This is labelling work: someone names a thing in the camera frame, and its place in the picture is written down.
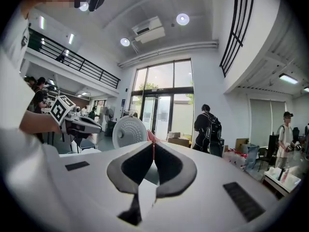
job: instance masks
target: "black rubber pad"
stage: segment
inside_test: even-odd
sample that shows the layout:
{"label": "black rubber pad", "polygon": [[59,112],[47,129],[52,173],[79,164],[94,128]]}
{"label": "black rubber pad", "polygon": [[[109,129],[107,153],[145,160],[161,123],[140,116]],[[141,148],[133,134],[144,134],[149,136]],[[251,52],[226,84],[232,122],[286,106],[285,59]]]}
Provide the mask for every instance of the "black rubber pad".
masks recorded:
{"label": "black rubber pad", "polygon": [[236,182],[223,185],[247,222],[264,213],[264,209]]}
{"label": "black rubber pad", "polygon": [[86,161],[81,161],[81,162],[77,162],[77,163],[73,163],[73,164],[69,164],[69,165],[66,165],[66,168],[68,171],[71,171],[71,170],[75,170],[75,169],[78,169],[78,168],[83,168],[85,166],[89,166],[90,164]]}

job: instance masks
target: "ceiling pipe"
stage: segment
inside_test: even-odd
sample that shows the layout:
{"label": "ceiling pipe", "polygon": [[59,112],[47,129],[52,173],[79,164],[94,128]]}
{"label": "ceiling pipe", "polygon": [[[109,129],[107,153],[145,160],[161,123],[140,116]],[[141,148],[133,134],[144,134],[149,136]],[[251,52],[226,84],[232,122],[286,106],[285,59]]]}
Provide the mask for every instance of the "ceiling pipe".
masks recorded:
{"label": "ceiling pipe", "polygon": [[177,53],[184,50],[191,50],[191,49],[203,49],[203,48],[218,48],[218,42],[217,41],[210,41],[210,42],[194,42],[194,43],[185,43],[180,45],[175,45],[171,47],[165,47],[161,48],[159,50],[155,50],[152,52],[148,52],[145,54],[141,54],[137,57],[131,58],[125,62],[122,62],[118,64],[120,68],[129,67],[133,64],[137,64],[142,60],[150,59],[153,57],[157,57],[158,55],[166,55],[171,53]]}

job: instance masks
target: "doorway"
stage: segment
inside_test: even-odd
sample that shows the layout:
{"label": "doorway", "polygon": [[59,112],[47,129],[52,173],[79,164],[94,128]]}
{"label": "doorway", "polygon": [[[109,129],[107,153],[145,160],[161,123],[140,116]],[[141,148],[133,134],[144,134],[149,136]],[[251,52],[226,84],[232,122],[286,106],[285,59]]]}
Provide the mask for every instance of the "doorway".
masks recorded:
{"label": "doorway", "polygon": [[140,119],[147,130],[160,140],[166,140],[171,130],[173,95],[146,95],[142,101]]}

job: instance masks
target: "black clothing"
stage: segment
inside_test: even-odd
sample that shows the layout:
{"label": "black clothing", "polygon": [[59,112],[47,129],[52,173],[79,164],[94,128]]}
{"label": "black clothing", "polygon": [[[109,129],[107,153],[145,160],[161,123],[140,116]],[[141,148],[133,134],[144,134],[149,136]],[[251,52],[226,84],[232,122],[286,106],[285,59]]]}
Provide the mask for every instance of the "black clothing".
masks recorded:
{"label": "black clothing", "polygon": [[195,140],[193,149],[207,152],[207,147],[210,142],[211,125],[217,122],[219,122],[218,118],[210,112],[203,112],[197,116],[197,119],[194,122],[194,130],[198,131],[199,134]]}
{"label": "black clothing", "polygon": [[34,89],[35,95],[33,97],[33,104],[34,104],[34,112],[37,114],[41,114],[41,108],[39,107],[39,103],[43,101],[44,95],[42,90],[40,90],[38,87],[35,87]]}

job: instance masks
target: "human arm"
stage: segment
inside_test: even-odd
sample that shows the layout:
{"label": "human arm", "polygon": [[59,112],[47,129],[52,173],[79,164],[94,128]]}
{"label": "human arm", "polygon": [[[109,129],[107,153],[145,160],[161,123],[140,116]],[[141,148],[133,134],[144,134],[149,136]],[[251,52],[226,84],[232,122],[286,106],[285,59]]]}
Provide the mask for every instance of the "human arm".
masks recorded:
{"label": "human arm", "polygon": [[26,111],[19,126],[20,130],[28,134],[54,131],[61,133],[59,125],[49,114],[36,114]]}
{"label": "human arm", "polygon": [[47,107],[47,104],[44,104],[43,102],[40,102],[40,103],[38,103],[38,106],[40,108],[45,108],[45,107]]}

